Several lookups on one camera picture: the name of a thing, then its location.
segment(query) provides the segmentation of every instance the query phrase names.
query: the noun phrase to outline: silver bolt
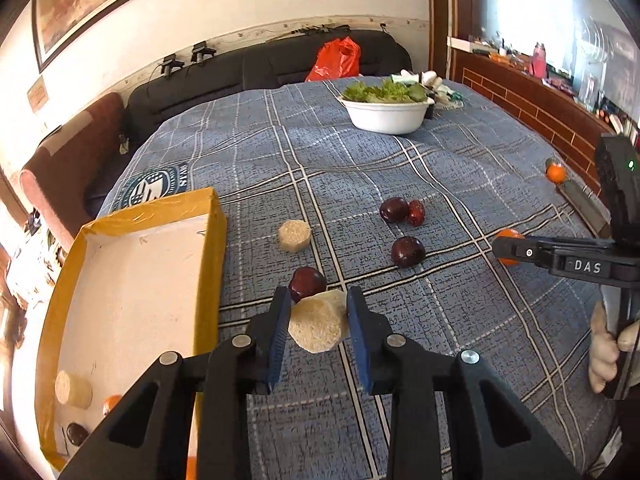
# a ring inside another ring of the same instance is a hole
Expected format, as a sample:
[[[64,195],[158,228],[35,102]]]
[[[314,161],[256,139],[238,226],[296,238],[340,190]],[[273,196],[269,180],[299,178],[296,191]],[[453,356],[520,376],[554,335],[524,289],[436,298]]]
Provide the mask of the silver bolt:
[[[386,342],[389,346],[400,348],[401,346],[404,346],[404,344],[406,343],[406,339],[403,335],[392,334],[386,338]]]
[[[164,366],[172,365],[178,360],[178,354],[175,352],[165,352],[160,356],[160,364]]]
[[[460,354],[460,358],[468,365],[474,365],[480,360],[478,352],[475,352],[473,350],[463,351],[462,354]]]
[[[251,344],[251,338],[247,334],[237,335],[231,341],[236,348],[244,348]]]

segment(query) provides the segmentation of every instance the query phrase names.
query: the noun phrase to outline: finger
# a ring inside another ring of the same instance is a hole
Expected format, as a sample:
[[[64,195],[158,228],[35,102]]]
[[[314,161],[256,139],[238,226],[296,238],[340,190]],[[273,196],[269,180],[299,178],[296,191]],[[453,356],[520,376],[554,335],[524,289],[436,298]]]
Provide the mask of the finger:
[[[597,334],[607,331],[607,313],[601,301],[598,301],[593,307],[591,314],[591,333]]]
[[[616,364],[609,364],[600,361],[600,359],[591,359],[589,366],[596,375],[602,377],[607,383],[615,379],[618,373],[618,366]]]
[[[640,330],[640,321],[636,321],[633,325],[626,327],[618,338],[618,348],[623,352],[631,352],[636,344]]]
[[[613,336],[605,332],[591,336],[591,347],[589,349],[591,359],[599,359],[608,364],[613,364],[620,357],[620,350]]]
[[[593,393],[599,394],[604,390],[604,387],[607,385],[607,381],[605,381],[599,375],[596,375],[591,367],[589,367],[589,384],[591,385],[591,389]]]

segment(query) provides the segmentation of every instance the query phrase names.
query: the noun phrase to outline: couch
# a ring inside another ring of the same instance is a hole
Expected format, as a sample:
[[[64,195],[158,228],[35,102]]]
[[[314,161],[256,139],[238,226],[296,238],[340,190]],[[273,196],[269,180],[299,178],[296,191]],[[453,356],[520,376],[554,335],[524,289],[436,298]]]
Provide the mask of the couch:
[[[165,120],[245,90],[302,82],[322,45],[346,35],[361,47],[361,74],[411,70],[407,51],[378,30],[327,32],[240,48],[137,87],[126,109],[116,93],[101,97],[40,143],[20,172],[20,186],[68,251],[82,225],[96,218],[135,151]],[[126,154],[119,152],[121,134],[129,139]]]

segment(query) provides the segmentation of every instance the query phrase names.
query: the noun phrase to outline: green leafy vegetable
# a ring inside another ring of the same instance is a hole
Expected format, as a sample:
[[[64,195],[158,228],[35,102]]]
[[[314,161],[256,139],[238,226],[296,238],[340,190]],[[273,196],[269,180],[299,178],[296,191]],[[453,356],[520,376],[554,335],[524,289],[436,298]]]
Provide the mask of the green leafy vegetable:
[[[342,98],[357,103],[421,103],[427,100],[424,88],[414,83],[407,87],[385,79],[380,87],[367,86],[357,81],[344,89]]]

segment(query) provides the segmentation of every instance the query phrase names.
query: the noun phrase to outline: brown armrest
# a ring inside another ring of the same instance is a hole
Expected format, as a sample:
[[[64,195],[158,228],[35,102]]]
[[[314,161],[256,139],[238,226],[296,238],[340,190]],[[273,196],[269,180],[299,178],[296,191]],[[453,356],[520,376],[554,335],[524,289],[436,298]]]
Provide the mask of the brown armrest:
[[[91,218],[84,190],[118,153],[124,107],[107,94],[44,139],[20,172],[20,186],[68,251]]]

